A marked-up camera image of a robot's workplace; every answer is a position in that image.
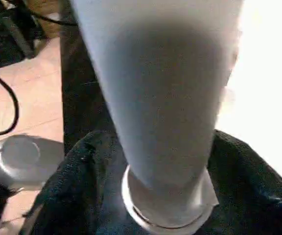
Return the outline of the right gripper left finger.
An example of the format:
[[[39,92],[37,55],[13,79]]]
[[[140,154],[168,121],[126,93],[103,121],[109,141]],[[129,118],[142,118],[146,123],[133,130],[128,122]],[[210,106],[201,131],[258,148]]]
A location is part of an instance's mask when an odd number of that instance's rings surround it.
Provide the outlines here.
[[[116,134],[89,133],[69,151],[25,216],[23,235],[124,235],[126,169]]]

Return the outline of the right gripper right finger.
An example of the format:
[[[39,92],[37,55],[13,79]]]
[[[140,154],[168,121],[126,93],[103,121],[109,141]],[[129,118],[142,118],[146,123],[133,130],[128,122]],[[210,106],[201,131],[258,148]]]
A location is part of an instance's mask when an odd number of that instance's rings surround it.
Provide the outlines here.
[[[201,235],[282,235],[282,177],[245,142],[214,135],[208,171],[219,201]]]

